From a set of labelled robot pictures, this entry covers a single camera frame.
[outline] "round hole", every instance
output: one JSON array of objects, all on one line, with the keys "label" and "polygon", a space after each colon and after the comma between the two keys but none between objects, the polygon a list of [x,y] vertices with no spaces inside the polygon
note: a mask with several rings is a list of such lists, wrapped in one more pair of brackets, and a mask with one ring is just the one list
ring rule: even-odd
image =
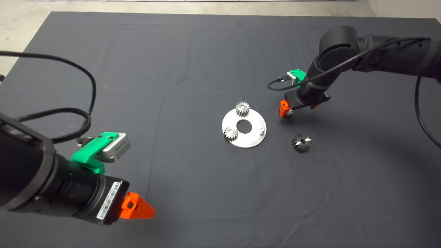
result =
[{"label": "round hole", "polygon": [[239,130],[239,132],[241,133],[249,133],[251,129],[252,129],[252,125],[247,120],[240,120],[237,123],[237,130]]}]

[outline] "spur gear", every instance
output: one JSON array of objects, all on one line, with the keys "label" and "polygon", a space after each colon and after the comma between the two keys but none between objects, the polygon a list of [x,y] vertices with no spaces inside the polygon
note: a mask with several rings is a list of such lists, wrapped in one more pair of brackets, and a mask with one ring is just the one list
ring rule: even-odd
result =
[{"label": "spur gear", "polygon": [[224,129],[224,136],[227,140],[232,141],[237,138],[238,131],[237,129],[233,129],[231,127],[226,127]]},{"label": "spur gear", "polygon": [[240,101],[236,105],[236,114],[238,116],[246,116],[250,111],[250,105],[244,101]]}]

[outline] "black cable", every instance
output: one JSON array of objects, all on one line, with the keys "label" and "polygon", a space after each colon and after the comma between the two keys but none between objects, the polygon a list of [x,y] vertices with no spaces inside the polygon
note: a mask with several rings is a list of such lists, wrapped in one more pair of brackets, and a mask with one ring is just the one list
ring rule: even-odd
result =
[{"label": "black cable", "polygon": [[275,89],[275,88],[271,87],[271,85],[273,85],[274,83],[283,82],[283,81],[286,81],[288,79],[291,79],[291,78],[289,78],[287,76],[284,76],[284,77],[279,77],[276,80],[273,80],[273,81],[269,82],[267,87],[268,87],[268,89],[273,90],[273,91],[290,90],[290,89],[293,89],[293,88],[297,88],[299,86],[302,86],[302,85],[305,85],[305,84],[310,83],[312,81],[315,81],[315,80],[317,80],[317,79],[319,79],[319,78],[321,78],[323,76],[331,74],[334,71],[336,71],[336,70],[342,68],[343,66],[347,65],[348,63],[350,63],[350,62],[352,62],[352,61],[354,61],[356,59],[359,59],[360,57],[362,57],[362,56],[364,56],[364,55],[366,55],[368,53],[375,52],[376,50],[378,50],[380,48],[386,47],[388,45],[392,45],[394,43],[398,43],[398,42],[402,42],[402,41],[410,41],[410,40],[420,41],[420,40],[430,40],[430,38],[428,38],[428,37],[411,37],[411,38],[397,38],[397,39],[393,39],[393,40],[384,42],[382,44],[379,44],[379,45],[377,45],[377,46],[375,46],[373,48],[370,48],[370,49],[368,49],[368,50],[366,50],[364,52],[361,52],[361,53],[353,56],[352,58],[350,58],[350,59],[348,59],[348,60],[346,60],[346,61],[344,61],[344,62],[342,62],[342,63],[340,63],[340,64],[338,64],[336,66],[334,66],[333,68],[331,68],[331,69],[329,69],[329,70],[327,70],[327,71],[325,71],[325,72],[323,72],[323,73],[321,73],[321,74],[319,74],[319,75],[317,75],[315,77],[312,77],[310,79],[304,80],[301,83],[296,83],[294,85],[290,85],[290,86],[283,87],[283,88],[278,88],[278,89]]},{"label": "black cable", "polygon": [[418,77],[418,79],[416,80],[416,86],[415,86],[415,113],[416,113],[416,118],[418,119],[419,125],[421,126],[422,130],[424,131],[424,133],[427,135],[427,137],[429,137],[429,139],[437,146],[441,149],[441,143],[439,143],[429,132],[429,130],[426,128],[426,126],[424,125],[424,122],[421,118],[421,114],[419,112],[419,85],[421,83],[421,76]]},{"label": "black cable", "polygon": [[66,142],[66,141],[81,137],[81,135],[85,134],[89,130],[90,124],[92,122],[89,113],[85,112],[81,109],[76,109],[76,108],[50,109],[50,110],[41,111],[38,113],[32,113],[29,115],[18,117],[18,118],[16,118],[16,120],[18,122],[22,122],[22,121],[34,120],[34,119],[38,119],[38,118],[42,118],[45,116],[58,114],[58,113],[73,113],[73,114],[80,115],[80,116],[84,117],[84,123],[83,123],[83,125],[81,125],[81,128],[75,132],[52,138],[52,142],[54,144]]},{"label": "black cable", "polygon": [[[57,56],[53,56],[53,55],[49,55],[49,54],[41,54],[41,53],[20,53],[20,52],[9,52],[9,51],[0,51],[0,56],[9,56],[9,57],[24,57],[24,58],[36,58],[36,59],[46,59],[46,60],[55,60],[55,61],[59,61],[65,64],[68,64],[70,66],[73,66],[75,68],[77,68],[78,70],[84,72],[84,74],[86,74],[89,79],[90,82],[92,83],[92,98],[90,99],[90,104],[89,104],[89,109],[87,110],[89,118],[90,115],[92,114],[92,110],[93,110],[93,106],[95,105],[95,99],[97,97],[97,83],[95,81],[95,78],[92,76],[92,74],[86,70],[84,67],[82,67],[81,65],[72,62],[70,60],[67,60],[65,58],[62,57],[57,57]],[[83,122],[83,124],[81,125],[81,129],[82,130],[84,127],[86,126],[86,120]],[[79,142],[80,136],[76,136],[75,138],[77,139],[77,142]]]}]

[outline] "bevel gear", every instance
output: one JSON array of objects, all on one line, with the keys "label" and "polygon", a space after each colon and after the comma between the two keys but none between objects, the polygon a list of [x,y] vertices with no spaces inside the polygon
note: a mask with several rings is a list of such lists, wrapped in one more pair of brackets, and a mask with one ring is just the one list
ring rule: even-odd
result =
[{"label": "bevel gear", "polygon": [[292,148],[297,152],[307,152],[312,146],[311,138],[309,136],[302,136],[301,134],[298,134],[292,138],[291,145]]}]

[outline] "gray floor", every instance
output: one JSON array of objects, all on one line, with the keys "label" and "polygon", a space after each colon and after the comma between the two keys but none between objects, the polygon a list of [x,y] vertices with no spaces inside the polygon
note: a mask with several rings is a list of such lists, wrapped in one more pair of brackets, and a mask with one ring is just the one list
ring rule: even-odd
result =
[{"label": "gray floor", "polygon": [[[23,51],[51,11],[211,15],[375,16],[366,0],[348,2],[35,2],[0,0],[0,50]],[[7,75],[16,58],[1,58]]]}]

